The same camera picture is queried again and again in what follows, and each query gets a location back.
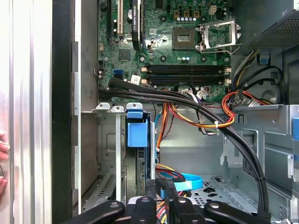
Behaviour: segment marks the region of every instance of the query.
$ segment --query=black ram slot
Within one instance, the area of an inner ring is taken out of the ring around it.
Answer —
[[[113,31],[113,8],[112,8],[112,0],[107,0],[107,40],[109,44],[112,43],[112,31]]]
[[[219,75],[222,73],[221,66],[215,65],[150,65],[147,66],[148,74],[169,75]]]
[[[176,85],[180,82],[188,82],[193,85],[219,85],[223,82],[223,76],[152,75],[149,81],[152,85]]]

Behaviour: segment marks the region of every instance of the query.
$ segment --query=ram slot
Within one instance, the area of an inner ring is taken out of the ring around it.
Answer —
[[[188,82],[192,85],[219,85],[223,83],[223,76],[188,76],[188,75],[151,75],[152,85],[176,85],[180,82]]]
[[[112,31],[113,31],[112,15],[113,15],[112,0],[107,0],[107,40],[109,41],[109,44],[112,43]]]
[[[117,34],[123,36],[123,0],[118,0],[117,4]]]
[[[219,75],[221,66],[214,65],[150,65],[147,66],[149,74],[169,74],[169,75]]]

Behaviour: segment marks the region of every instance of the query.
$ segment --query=blue plastic clip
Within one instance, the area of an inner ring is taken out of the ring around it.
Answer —
[[[293,118],[293,138],[299,141],[299,118]]]

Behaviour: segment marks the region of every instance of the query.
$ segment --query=white connector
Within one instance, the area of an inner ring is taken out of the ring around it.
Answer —
[[[209,9],[209,15],[215,15],[217,12],[217,6],[211,6]]]
[[[225,86],[230,85],[230,84],[232,84],[232,80],[231,79],[229,79],[229,78],[224,79],[224,85]]]

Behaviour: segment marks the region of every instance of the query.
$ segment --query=mesh vent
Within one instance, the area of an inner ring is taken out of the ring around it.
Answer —
[[[299,44],[299,19],[289,19],[268,30],[252,46],[258,48],[289,48],[296,44]]]
[[[101,190],[99,196],[101,196],[101,195],[103,195],[103,194],[105,193],[105,191],[107,190],[108,186],[110,185],[110,183],[111,183],[113,177],[114,177],[114,174],[111,174],[111,175],[109,176],[109,178],[108,178],[107,182],[105,183],[103,189]]]

